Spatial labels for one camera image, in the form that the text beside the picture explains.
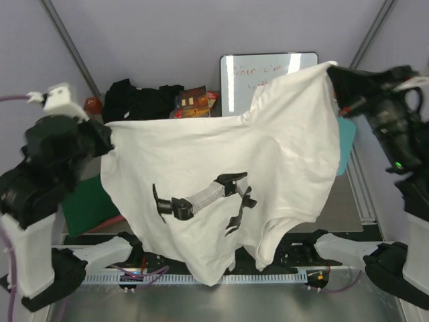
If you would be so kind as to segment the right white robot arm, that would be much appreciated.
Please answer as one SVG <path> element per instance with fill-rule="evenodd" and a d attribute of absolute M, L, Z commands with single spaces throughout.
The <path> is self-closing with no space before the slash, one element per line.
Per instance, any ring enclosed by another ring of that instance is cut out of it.
<path fill-rule="evenodd" d="M 428 121 L 422 118 L 422 85 L 428 76 L 411 66 L 367 72 L 327 70 L 340 115 L 362 115 L 379 142 L 402 197 L 405 232 L 385 241 L 353 241 L 319 229 L 302 249 L 305 261 L 332 260 L 366 273 L 381 290 L 428 309 Z"/>

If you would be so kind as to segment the blue Nineteen Eighty-Four book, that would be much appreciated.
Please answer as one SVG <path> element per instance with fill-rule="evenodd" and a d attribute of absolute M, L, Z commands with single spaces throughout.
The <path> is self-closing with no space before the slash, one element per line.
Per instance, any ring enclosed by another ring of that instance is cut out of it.
<path fill-rule="evenodd" d="M 181 118 L 181 100 L 179 96 L 175 97 L 175 109 L 174 109 L 174 118 Z"/>

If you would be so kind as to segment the red Treehouse book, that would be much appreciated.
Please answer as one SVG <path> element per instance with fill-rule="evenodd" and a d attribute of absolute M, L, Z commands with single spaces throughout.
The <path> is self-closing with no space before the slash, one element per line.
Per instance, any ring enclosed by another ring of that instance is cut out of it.
<path fill-rule="evenodd" d="M 216 102 L 218 101 L 220 95 L 216 91 L 207 91 L 206 96 L 208 99 L 208 108 L 212 109 L 216 104 Z"/>

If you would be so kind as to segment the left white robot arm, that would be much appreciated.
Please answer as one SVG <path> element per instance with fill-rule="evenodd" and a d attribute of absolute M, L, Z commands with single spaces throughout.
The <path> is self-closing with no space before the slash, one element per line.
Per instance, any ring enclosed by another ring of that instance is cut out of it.
<path fill-rule="evenodd" d="M 1 176 L 1 237 L 10 255 L 1 285 L 36 312 L 72 294 L 90 272 L 120 262 L 138 266 L 143 252 L 127 232 L 76 251 L 52 247 L 60 203 L 75 190 L 86 165 L 113 149 L 109 127 L 47 116 L 25 132 L 25 140 L 23 160 Z"/>

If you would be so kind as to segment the brown Edward Tulane book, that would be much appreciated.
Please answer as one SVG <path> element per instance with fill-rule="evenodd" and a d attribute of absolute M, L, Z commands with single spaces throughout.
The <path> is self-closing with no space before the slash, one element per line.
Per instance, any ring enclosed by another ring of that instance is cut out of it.
<path fill-rule="evenodd" d="M 210 115 L 205 86 L 181 91 L 178 98 L 179 118 L 208 117 Z"/>

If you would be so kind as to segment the white t-shirt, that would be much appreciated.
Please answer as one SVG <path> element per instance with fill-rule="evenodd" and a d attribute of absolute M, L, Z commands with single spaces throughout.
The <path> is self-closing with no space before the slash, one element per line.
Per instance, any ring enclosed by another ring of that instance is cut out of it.
<path fill-rule="evenodd" d="M 264 269 L 316 221 L 341 159 L 330 67 L 275 78 L 242 115 L 111 122 L 101 183 L 144 250 L 213 286 L 237 249 Z"/>

